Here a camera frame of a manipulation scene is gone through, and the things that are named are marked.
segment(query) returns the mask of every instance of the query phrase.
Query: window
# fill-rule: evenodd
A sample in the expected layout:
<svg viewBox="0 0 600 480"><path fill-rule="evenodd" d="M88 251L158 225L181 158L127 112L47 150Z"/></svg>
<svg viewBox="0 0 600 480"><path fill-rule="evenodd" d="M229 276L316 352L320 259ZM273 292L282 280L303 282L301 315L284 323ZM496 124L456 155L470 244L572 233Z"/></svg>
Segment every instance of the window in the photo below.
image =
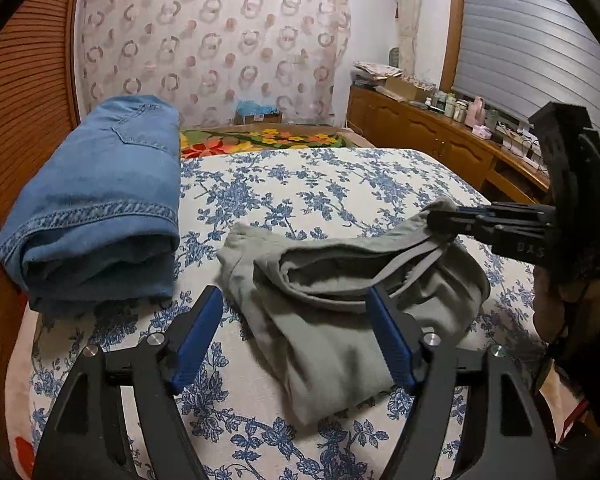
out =
<svg viewBox="0 0 600 480"><path fill-rule="evenodd" d="M565 0L464 0L454 90L519 120L582 105L600 133L600 45Z"/></svg>

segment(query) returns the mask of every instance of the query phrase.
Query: slatted door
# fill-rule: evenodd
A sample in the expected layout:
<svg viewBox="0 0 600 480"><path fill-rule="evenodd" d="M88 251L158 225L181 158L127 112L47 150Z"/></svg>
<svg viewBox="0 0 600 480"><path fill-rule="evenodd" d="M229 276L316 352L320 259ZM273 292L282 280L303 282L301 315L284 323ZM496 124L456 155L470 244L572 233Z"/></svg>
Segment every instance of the slatted door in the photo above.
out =
<svg viewBox="0 0 600 480"><path fill-rule="evenodd" d="M0 227L27 181L77 125L71 45L75 0L26 0L0 32ZM0 266L0 450L4 377L20 327Z"/></svg>

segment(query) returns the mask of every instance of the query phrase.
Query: blue floral pattern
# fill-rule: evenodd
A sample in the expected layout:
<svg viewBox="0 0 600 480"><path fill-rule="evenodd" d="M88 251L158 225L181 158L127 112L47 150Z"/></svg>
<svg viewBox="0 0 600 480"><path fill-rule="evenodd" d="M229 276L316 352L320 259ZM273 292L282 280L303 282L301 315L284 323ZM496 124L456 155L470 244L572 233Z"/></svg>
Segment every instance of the blue floral pattern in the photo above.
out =
<svg viewBox="0 0 600 480"><path fill-rule="evenodd" d="M171 301L103 304L71 320L41 318L31 355L30 424L34 447L80 349L134 346L190 309L219 270L216 251L235 221L295 240L379 236L446 195L480 205L484 197L427 155L411 150L271 150L183 161ZM459 238L491 282L462 344L506 345L523 372L541 344L532 324L532 275L525 264L494 256ZM240 311L224 304L203 365L176 402L210 480L372 480L384 469L413 399L400 388L301 428L281 385L268 373ZM154 478L132 393L124 388L126 428L138 474ZM446 478L458 453L466 391L457 388L437 476Z"/></svg>

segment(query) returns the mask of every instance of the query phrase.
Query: blue gripper pad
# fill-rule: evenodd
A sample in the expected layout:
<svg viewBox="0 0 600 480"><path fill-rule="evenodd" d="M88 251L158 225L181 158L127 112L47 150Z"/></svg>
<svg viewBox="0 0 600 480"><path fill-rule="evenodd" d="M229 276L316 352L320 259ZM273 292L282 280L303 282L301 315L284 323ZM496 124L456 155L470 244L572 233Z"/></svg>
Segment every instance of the blue gripper pad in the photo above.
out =
<svg viewBox="0 0 600 480"><path fill-rule="evenodd" d="M217 287L202 306L191 330L178 349L178 367L171 386L178 394L196 380L202 359L222 317L222 292Z"/></svg>
<svg viewBox="0 0 600 480"><path fill-rule="evenodd" d="M394 383L407 392L411 391L416 385L416 381L411 370L409 347L400 335L398 327L375 288L372 287L368 290L365 303L371 328Z"/></svg>

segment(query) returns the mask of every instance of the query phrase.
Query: pink bottle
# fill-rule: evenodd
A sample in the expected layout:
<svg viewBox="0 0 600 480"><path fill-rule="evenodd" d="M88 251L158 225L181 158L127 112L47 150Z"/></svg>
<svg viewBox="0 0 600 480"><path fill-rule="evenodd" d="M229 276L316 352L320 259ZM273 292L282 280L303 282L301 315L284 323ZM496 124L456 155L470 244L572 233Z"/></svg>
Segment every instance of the pink bottle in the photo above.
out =
<svg viewBox="0 0 600 480"><path fill-rule="evenodd" d="M484 101L481 97L476 96L474 102L469 105L464 124L470 128L473 128L474 126L482 126L486 117L487 110L484 109Z"/></svg>

